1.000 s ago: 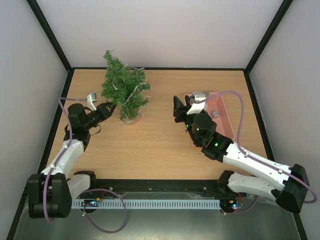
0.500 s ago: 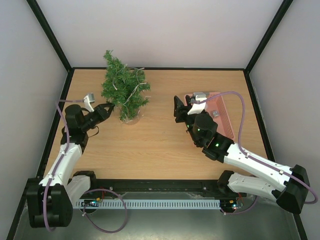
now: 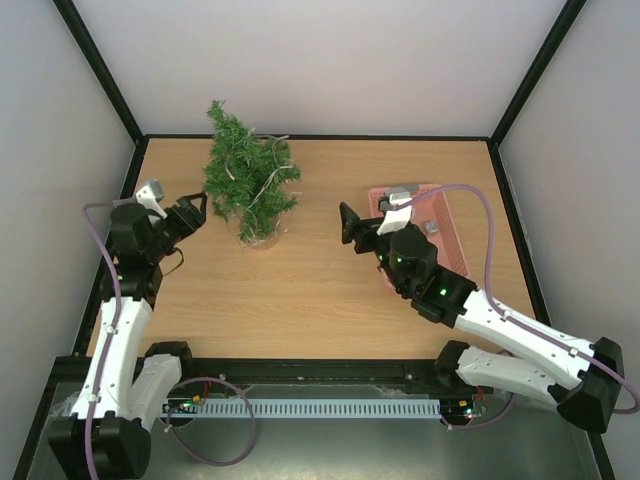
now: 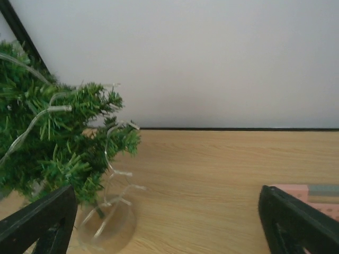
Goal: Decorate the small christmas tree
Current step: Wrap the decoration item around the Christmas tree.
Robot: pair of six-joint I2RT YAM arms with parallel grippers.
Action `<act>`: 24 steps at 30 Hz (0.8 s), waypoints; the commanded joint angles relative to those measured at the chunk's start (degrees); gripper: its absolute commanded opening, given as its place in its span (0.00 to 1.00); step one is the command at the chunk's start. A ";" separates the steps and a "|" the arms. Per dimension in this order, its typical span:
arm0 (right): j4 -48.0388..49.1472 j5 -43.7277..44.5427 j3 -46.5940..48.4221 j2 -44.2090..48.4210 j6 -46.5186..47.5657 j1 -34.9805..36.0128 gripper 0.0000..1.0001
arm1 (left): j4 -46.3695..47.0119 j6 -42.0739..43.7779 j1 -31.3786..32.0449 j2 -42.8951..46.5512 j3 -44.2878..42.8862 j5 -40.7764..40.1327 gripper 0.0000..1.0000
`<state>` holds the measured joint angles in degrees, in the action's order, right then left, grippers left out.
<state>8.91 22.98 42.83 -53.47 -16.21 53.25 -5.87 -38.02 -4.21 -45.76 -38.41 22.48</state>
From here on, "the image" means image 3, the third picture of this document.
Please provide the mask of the silver gift box ornament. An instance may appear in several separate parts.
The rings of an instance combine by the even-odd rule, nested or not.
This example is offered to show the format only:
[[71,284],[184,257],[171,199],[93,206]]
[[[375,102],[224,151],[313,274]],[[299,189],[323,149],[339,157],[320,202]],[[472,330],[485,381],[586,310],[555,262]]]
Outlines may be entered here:
[[426,229],[426,232],[429,235],[434,235],[434,234],[437,234],[439,232],[439,226],[435,221],[428,222],[425,225],[425,229]]

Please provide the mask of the pink plastic basket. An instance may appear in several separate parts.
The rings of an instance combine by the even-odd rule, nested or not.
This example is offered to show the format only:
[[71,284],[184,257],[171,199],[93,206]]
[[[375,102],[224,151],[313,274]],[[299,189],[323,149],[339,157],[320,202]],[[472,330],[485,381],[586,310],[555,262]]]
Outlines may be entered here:
[[[374,218],[383,217],[383,213],[379,211],[379,200],[385,191],[392,187],[406,188],[411,192],[413,199],[423,193],[440,188],[440,185],[427,183],[372,188],[368,191],[368,200],[370,213]],[[409,223],[416,225],[427,239],[437,247],[438,263],[463,277],[469,277],[470,270],[445,194],[438,193],[429,196],[413,204],[411,207],[412,216]],[[425,225],[431,221],[435,221],[439,226],[439,232],[437,234],[429,235],[426,232]]]

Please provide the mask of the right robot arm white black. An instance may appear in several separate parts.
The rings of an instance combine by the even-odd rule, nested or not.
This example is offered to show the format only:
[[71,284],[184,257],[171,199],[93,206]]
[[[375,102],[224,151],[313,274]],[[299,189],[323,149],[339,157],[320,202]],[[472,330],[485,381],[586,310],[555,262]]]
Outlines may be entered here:
[[508,351],[503,357],[450,341],[436,361],[445,390],[488,386],[553,407],[572,425],[606,432],[621,391],[622,349],[555,330],[496,301],[472,280],[442,266],[438,249],[418,226],[362,219],[339,206],[342,242],[373,253],[393,290],[426,320],[482,337]]

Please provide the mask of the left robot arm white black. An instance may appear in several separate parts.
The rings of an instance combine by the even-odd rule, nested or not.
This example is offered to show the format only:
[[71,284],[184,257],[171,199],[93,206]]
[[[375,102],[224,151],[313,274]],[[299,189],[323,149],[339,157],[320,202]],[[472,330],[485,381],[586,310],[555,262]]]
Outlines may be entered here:
[[206,221],[205,193],[164,208],[152,183],[111,202],[108,273],[94,354],[70,415],[52,422],[49,446],[69,479],[139,479],[151,454],[151,429],[190,359],[185,342],[156,345],[136,367],[164,274],[161,261]]

